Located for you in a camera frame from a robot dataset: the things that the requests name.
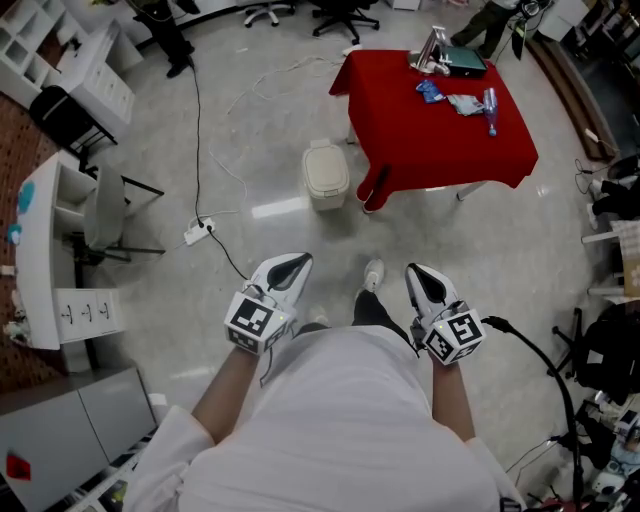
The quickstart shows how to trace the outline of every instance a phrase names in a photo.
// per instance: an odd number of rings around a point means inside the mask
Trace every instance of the white trash can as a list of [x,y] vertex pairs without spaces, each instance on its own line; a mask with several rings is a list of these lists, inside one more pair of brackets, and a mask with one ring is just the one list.
[[344,153],[329,139],[312,140],[302,157],[302,174],[314,210],[340,208],[349,190]]

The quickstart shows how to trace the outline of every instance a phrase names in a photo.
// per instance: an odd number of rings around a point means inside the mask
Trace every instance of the tiled floor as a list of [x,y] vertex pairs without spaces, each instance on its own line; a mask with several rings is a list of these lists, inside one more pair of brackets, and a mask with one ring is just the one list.
[[[586,161],[560,100],[532,57],[518,62],[510,49],[498,68],[529,127],[540,160],[516,190],[488,184],[464,203],[455,189],[395,194],[380,212],[366,216],[355,187],[367,169],[358,147],[346,146],[347,99],[327,94],[336,66],[316,62],[269,76],[258,85],[266,101],[247,92],[268,71],[287,68],[308,56],[340,60],[350,38],[329,32],[309,37],[314,20],[303,6],[279,28],[267,21],[247,30],[240,15],[228,15],[186,31],[196,46],[202,95],[200,211],[241,209],[215,217],[218,236],[236,264],[252,272],[264,258],[308,251],[315,266],[300,303],[321,304],[333,325],[350,322],[354,293],[365,263],[381,257],[387,265],[381,298],[391,316],[408,327],[413,312],[404,285],[409,262],[440,269],[482,315],[509,318],[547,354],[558,359],[564,347],[551,326],[569,327],[573,308],[585,303],[594,264],[602,248],[588,252],[580,235],[588,228],[585,197],[574,183],[574,159]],[[449,33],[471,16],[469,9],[438,4],[426,12],[392,12],[378,4],[373,15],[381,30],[361,30],[366,48],[419,49],[432,24]],[[99,269],[96,283],[121,287],[128,330],[98,340],[103,361],[133,360],[150,392],[170,403],[191,406],[224,360],[230,346],[222,322],[241,280],[213,241],[180,246],[193,217],[197,104],[193,76],[166,80],[159,48],[127,80],[137,95],[133,122],[108,160],[123,174],[167,192],[143,204],[128,225],[139,245],[170,249],[151,263]],[[308,207],[260,217],[256,207],[286,200],[304,203],[300,162],[309,141],[330,138],[342,145],[352,187],[343,209],[318,214]],[[209,151],[247,184],[221,169]],[[134,194],[134,199],[144,199]],[[562,433],[560,394],[542,363],[522,344],[492,332],[483,350],[463,363],[477,431],[506,466],[551,433]],[[425,363],[425,386],[429,384]],[[547,475],[532,466],[521,480]]]

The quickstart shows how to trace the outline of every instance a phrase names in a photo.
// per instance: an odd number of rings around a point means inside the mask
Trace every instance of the red table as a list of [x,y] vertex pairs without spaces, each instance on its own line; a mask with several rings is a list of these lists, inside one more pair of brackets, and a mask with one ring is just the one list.
[[443,94],[472,94],[482,101],[493,87],[498,98],[496,137],[483,115],[462,116],[447,101],[426,104],[416,86],[426,77],[409,68],[407,52],[351,53],[329,91],[349,94],[349,117],[369,158],[358,198],[367,212],[380,209],[397,190],[488,180],[512,188],[533,171],[538,153],[495,66],[480,79],[432,76]]

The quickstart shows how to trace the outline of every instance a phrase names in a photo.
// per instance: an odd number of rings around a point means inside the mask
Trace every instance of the office chair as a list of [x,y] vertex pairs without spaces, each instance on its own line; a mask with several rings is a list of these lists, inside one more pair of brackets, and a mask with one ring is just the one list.
[[29,106],[29,115],[53,142],[85,164],[89,148],[105,137],[118,144],[113,135],[57,85],[42,89]]
[[569,345],[569,352],[556,368],[558,372],[571,362],[572,369],[565,378],[575,378],[581,386],[604,391],[619,405],[630,393],[640,391],[640,313],[628,312],[627,307],[628,304],[619,304],[607,308],[584,336],[582,310],[576,308],[573,340],[557,326],[552,329]]
[[109,167],[102,166],[98,171],[97,187],[87,197],[84,206],[82,250],[86,255],[130,262],[131,258],[128,255],[118,256],[111,253],[165,253],[163,249],[141,249],[121,245],[126,210],[125,183],[143,188],[158,196],[164,195],[160,190],[123,178]]
[[320,33],[337,23],[344,23],[345,26],[353,34],[351,42],[353,44],[360,43],[360,35],[353,26],[354,21],[360,23],[368,23],[372,25],[373,30],[380,30],[380,22],[373,18],[367,18],[360,9],[369,9],[378,0],[344,0],[331,1],[331,0],[311,0],[311,3],[320,7],[313,11],[314,18],[320,18],[330,16],[330,18],[323,24],[319,25],[313,31],[314,37],[319,37]]
[[258,16],[262,16],[263,14],[268,14],[271,18],[271,26],[277,27],[280,25],[280,20],[276,16],[275,11],[286,10],[289,14],[296,13],[296,6],[292,2],[260,2],[260,3],[249,3],[245,4],[249,5],[247,9],[245,9],[244,13],[247,15],[247,19],[244,20],[244,26],[247,28],[251,28],[253,25],[253,20],[255,20]]

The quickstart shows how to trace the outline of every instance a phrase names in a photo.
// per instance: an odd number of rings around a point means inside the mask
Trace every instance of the drawer handle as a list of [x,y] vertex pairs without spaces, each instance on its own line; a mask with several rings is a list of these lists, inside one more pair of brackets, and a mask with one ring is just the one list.
[[109,320],[109,306],[107,306],[107,303],[104,303],[104,311],[102,310],[98,310],[98,313],[104,315],[105,317],[107,317],[107,320]]
[[71,306],[69,306],[69,304],[67,304],[67,309],[69,310],[68,313],[60,313],[60,316],[63,318],[68,318],[69,319],[69,324],[73,325],[73,315],[71,314]]
[[87,316],[89,315],[89,322],[92,321],[91,318],[91,306],[89,304],[87,304],[87,311],[83,311],[82,313],[80,313],[82,316]]

